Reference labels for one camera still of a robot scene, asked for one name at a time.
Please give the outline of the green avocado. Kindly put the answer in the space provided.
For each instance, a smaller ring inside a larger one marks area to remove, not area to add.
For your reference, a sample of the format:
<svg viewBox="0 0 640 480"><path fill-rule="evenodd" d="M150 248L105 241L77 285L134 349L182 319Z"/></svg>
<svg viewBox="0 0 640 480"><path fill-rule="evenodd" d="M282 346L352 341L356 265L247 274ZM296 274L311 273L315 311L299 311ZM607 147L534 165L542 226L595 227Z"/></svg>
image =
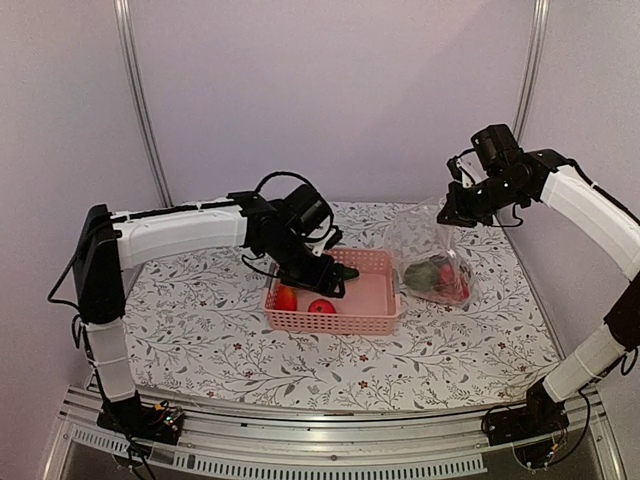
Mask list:
<svg viewBox="0 0 640 480"><path fill-rule="evenodd" d="M404 271L404 283L412 290L429 291L439 282L439 269L431 261L410 264Z"/></svg>

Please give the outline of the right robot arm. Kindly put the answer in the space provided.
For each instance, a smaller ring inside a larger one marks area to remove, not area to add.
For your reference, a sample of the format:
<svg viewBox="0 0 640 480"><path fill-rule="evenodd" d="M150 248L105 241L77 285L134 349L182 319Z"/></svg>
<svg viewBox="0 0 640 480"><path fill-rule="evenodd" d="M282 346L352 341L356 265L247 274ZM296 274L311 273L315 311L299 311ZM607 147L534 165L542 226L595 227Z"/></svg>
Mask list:
<svg viewBox="0 0 640 480"><path fill-rule="evenodd" d="M549 433L568 424L565 401L591 381L607 375L639 347L639 221L572 160L550 150L519 148L483 162L484 180L463 167L460 156L447 162L453 178L439 223L473 228L490 226L508 206L539 202L564 216L594 241L619 267L629 284L603 323L543 379L526 392L524 406L488 414L493 442Z"/></svg>

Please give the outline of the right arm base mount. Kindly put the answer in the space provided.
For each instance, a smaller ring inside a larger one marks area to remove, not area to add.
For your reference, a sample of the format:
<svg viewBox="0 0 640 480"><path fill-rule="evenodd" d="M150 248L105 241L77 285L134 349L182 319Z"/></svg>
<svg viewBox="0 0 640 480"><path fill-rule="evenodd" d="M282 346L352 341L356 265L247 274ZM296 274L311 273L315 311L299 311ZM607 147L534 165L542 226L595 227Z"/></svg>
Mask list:
<svg viewBox="0 0 640 480"><path fill-rule="evenodd" d="M488 410L481 420L481 431L491 446L528 440L560 432L569 427L563 409L547 417L534 417L526 407Z"/></svg>

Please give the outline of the clear zip top bag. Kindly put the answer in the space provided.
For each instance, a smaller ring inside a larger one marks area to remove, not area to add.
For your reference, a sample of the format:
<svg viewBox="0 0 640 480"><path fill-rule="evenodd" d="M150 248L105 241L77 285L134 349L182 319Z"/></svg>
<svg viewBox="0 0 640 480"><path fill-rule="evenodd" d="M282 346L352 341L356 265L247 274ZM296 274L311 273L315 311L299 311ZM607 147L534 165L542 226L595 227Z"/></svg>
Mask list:
<svg viewBox="0 0 640 480"><path fill-rule="evenodd" d="M440 305L466 309L472 302L474 274L468 263L456 249L454 228L441 225L436 216L444 205L442 199L429 199L399 210L384 234L384 249L391 255L393 266L408 292L417 298ZM404 271L412 263L431 261L437 267L445 260L464 263L470 270L470 292L468 300L459 304L444 303L435 291L409 289L404 283Z"/></svg>

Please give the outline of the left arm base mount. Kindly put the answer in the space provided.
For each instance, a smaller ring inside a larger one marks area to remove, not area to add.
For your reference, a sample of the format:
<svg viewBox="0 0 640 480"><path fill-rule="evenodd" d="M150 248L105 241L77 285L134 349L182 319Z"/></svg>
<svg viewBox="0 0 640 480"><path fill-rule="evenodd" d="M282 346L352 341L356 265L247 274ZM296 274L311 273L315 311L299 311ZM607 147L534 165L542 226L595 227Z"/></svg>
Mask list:
<svg viewBox="0 0 640 480"><path fill-rule="evenodd" d="M166 401L143 405L138 397L118 402L104 401L97 425L134 439L177 445L184 424L184 410Z"/></svg>

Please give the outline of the red lychee bunch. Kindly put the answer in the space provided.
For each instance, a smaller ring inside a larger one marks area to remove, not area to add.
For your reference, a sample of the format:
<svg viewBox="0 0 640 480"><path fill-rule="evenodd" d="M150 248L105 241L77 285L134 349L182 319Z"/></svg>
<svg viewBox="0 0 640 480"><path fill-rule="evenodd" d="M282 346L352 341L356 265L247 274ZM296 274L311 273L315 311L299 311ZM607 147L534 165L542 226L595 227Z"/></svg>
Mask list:
<svg viewBox="0 0 640 480"><path fill-rule="evenodd" d="M435 287L438 297L449 304L468 300L471 296L470 277L470 270L464 263L443 261L438 267L438 282Z"/></svg>

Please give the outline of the orange red pepper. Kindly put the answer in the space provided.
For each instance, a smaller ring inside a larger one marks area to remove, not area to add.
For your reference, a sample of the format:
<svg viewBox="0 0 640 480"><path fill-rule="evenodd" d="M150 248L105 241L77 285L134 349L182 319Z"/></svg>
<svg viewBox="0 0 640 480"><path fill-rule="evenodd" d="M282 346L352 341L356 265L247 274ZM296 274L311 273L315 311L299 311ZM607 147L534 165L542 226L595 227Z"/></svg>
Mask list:
<svg viewBox="0 0 640 480"><path fill-rule="evenodd" d="M274 309L280 311L296 311L298 309L296 291L292 287L280 285L276 293Z"/></svg>

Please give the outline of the red tomato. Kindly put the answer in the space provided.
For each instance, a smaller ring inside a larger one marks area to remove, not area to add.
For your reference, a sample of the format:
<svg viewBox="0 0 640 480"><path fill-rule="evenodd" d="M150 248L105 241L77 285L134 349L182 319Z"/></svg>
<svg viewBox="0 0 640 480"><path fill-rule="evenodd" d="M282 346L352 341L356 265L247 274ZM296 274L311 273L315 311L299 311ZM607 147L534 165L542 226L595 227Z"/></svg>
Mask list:
<svg viewBox="0 0 640 480"><path fill-rule="evenodd" d="M322 298L312 301L309 304L308 312L314 313L314 314L336 314L337 313L335 306L329 300L322 299Z"/></svg>

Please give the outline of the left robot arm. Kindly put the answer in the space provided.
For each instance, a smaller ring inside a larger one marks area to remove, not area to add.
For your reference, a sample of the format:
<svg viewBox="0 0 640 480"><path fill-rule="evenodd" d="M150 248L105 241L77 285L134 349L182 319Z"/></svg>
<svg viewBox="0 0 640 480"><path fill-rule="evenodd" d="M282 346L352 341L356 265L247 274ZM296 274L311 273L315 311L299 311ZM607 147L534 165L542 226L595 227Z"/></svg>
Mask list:
<svg viewBox="0 0 640 480"><path fill-rule="evenodd" d="M104 205L92 207L71 268L83 338L111 419L128 434L141 433L149 423L125 345L123 270L195 250L242 247L270 257L285 285L341 298L344 268L326 252L341 237L331 207L309 185L275 200L252 190L121 215Z"/></svg>

